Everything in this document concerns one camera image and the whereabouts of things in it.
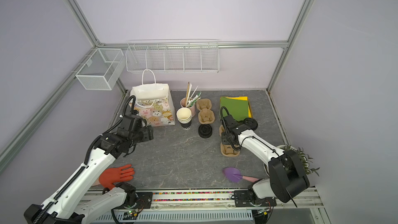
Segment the brown pulp cup carrier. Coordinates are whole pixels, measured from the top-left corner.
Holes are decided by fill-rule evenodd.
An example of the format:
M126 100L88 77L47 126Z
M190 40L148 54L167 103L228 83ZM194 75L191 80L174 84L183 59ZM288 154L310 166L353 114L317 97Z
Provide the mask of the brown pulp cup carrier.
M221 137L220 149L222 155L226 157L237 157L240 154L240 151L234 150L232 145L227 143L225 138L225 129L222 125L219 128L219 135Z

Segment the cartoon animal paper gift bag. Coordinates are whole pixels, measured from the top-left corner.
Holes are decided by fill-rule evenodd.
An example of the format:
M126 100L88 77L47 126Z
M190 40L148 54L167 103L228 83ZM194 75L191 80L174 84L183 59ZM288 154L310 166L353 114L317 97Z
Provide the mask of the cartoon animal paper gift bag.
M147 120L154 127L175 125L175 108L168 84L158 83L156 78L153 83L142 82L134 86L130 91L136 100L130 102L133 110L138 111L139 116Z

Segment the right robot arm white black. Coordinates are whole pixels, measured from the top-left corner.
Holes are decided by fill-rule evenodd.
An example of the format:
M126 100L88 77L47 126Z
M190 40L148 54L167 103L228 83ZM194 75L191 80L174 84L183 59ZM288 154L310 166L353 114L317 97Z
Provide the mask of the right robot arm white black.
M259 137L254 119L237 121L224 106L220 117L224 128L222 143L234 151L249 150L263 162L267 172L267 179L256 180L248 187L248 201L252 205L258 206L271 197L287 203L310 187L304 164L295 150L283 150Z

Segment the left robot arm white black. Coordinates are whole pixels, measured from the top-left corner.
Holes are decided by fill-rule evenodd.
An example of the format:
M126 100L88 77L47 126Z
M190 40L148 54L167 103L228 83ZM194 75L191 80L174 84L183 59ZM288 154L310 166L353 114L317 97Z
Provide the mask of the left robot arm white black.
M95 181L107 175L107 168L120 156L135 151L138 143L153 140L153 127L134 110L130 96L117 123L100 134L89 146L85 159L73 175L42 204L32 204L24 213L29 224L89 224L117 207L144 208L136 188L128 182L131 167L120 168L122 179L107 186L108 191L79 206Z

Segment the stack of paper coffee cups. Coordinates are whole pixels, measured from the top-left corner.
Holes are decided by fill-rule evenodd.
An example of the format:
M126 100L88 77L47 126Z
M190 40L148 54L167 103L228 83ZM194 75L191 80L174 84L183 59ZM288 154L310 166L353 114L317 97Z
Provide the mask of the stack of paper coffee cups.
M184 130L188 130L192 123L192 112L189 108L182 107L176 113L177 119Z

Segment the stack of black cup lids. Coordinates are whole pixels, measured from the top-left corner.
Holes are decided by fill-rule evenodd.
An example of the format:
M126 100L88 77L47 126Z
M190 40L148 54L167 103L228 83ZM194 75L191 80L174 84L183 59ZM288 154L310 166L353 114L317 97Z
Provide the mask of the stack of black cup lids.
M212 136L212 127L210 124L201 124L198 128L198 134L203 139L208 139Z

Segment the stack of pulp cup carriers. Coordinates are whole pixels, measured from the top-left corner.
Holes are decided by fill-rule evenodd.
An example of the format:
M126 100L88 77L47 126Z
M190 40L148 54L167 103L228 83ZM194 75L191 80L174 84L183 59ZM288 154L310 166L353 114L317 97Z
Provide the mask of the stack of pulp cup carriers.
M215 114L211 110L212 103L210 99L199 99L196 103L199 111L198 119L200 124L212 124L215 121Z

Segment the purple pink garden trowel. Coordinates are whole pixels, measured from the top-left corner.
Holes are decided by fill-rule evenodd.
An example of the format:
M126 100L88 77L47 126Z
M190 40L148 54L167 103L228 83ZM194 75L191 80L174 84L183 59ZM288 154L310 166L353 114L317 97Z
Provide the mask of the purple pink garden trowel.
M235 167L227 167L222 169L224 176L233 183L238 183L241 180L246 180L251 183L255 183L260 180L259 178L244 176L241 174L240 170Z

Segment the wooden stir sticks bundle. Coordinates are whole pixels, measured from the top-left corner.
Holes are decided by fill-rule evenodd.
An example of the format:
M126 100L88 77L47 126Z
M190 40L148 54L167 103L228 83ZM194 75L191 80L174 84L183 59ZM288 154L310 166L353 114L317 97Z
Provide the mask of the wooden stir sticks bundle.
M188 88L186 92L187 101L190 100L190 103L194 105L197 100L200 99L201 92L198 91L198 87L192 88L192 83L188 82Z

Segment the red rubber glove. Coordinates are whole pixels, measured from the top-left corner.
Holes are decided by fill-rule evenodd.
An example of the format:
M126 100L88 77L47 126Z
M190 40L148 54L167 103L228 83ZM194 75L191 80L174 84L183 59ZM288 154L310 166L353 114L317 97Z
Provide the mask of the red rubber glove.
M135 170L131 164L118 168L106 169L98 178L98 183L104 188L112 190L116 183L131 181L134 178Z

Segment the pink utensil holder cup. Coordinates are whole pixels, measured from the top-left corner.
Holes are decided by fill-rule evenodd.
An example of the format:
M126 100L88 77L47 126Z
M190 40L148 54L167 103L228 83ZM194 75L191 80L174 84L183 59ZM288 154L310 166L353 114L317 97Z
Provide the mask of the pink utensil holder cup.
M190 109L193 117L196 115L196 106L192 105L190 100L187 101L186 98L181 99L180 106Z

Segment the small white mesh basket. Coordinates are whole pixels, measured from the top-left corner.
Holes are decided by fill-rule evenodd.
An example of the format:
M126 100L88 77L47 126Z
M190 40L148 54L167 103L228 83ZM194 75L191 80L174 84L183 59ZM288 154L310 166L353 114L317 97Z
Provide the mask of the small white mesh basket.
M97 48L77 71L86 90L111 91L126 66L122 49Z

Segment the potted green plant white pot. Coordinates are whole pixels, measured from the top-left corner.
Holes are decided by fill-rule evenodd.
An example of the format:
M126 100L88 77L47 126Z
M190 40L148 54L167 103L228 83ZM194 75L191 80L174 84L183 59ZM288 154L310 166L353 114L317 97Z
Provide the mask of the potted green plant white pot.
M277 146L277 148L282 149L283 151L293 150L298 155L298 158L300 159L300 161L304 167L305 174L310 175L312 173L315 173L319 176L318 170L320 168L311 168L310 167L310 163L312 163L313 158L310 157L308 154L306 154L304 152L304 149L302 149L300 147L294 148L291 145L279 145L279 146ZM285 159L282 162L282 164L283 164L283 167L286 172L290 172L294 169L293 162L291 161L291 159Z

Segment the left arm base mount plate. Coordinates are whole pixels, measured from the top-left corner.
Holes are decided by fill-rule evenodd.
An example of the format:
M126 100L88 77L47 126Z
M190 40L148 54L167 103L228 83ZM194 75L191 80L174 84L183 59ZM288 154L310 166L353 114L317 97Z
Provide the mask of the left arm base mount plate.
M116 209L148 209L151 207L153 192L136 192L128 194L124 203Z

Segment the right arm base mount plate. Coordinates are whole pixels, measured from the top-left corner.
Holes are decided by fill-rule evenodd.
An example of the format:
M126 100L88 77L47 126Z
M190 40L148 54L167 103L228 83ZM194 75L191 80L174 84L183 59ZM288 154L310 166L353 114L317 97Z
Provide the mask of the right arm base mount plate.
M275 198L266 197L259 199L250 190L236 190L233 192L231 199L236 207L275 207L277 205Z

